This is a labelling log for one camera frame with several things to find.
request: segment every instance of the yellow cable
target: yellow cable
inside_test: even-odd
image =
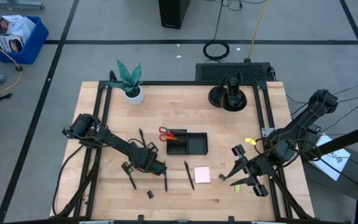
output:
[[[266,0],[266,2],[264,4],[264,8],[262,9],[262,12],[259,15],[258,24],[256,25],[255,32],[254,32],[254,37],[252,38],[251,49],[249,50],[249,54],[248,54],[249,59],[251,58],[251,53],[252,53],[252,50],[254,49],[254,42],[255,42],[255,38],[256,38],[256,33],[258,33],[259,24],[262,21],[262,18],[264,17],[266,6],[267,6],[268,3],[269,3],[269,0]]]
[[[11,56],[9,56],[5,51],[3,51],[3,49],[0,48],[0,52],[2,52],[2,53],[3,53],[4,55],[6,55],[9,59],[11,59],[11,61],[15,64],[15,66],[16,66],[17,68],[20,68],[20,67],[21,67]],[[5,93],[6,91],[10,90],[11,88],[15,87],[15,86],[19,83],[19,81],[20,81],[21,78],[22,78],[22,72],[19,72],[19,77],[17,77],[16,82],[15,82],[13,85],[7,87],[5,90],[0,91],[0,95],[3,94],[3,93]]]

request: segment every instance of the black tray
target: black tray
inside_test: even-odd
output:
[[[167,141],[168,155],[207,155],[206,133],[188,133],[186,129],[170,129],[178,140]]]

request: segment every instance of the scissors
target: scissors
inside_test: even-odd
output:
[[[169,132],[169,129],[166,127],[159,127],[158,131],[160,132],[160,140],[161,141],[167,141],[168,139],[179,140],[171,132]]]

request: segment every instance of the blue bin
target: blue bin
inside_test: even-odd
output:
[[[20,52],[7,52],[7,54],[19,64],[31,65],[37,58],[38,53],[40,52],[45,40],[48,37],[49,31],[42,24],[40,17],[26,17],[35,23],[35,27],[32,30],[30,37],[27,39],[27,42],[24,44],[24,47]],[[5,63],[12,63],[12,61],[2,52],[0,52],[0,61]]]

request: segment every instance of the pink sticky note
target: pink sticky note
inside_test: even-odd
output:
[[[211,183],[209,167],[195,167],[194,175],[196,177],[196,184]]]

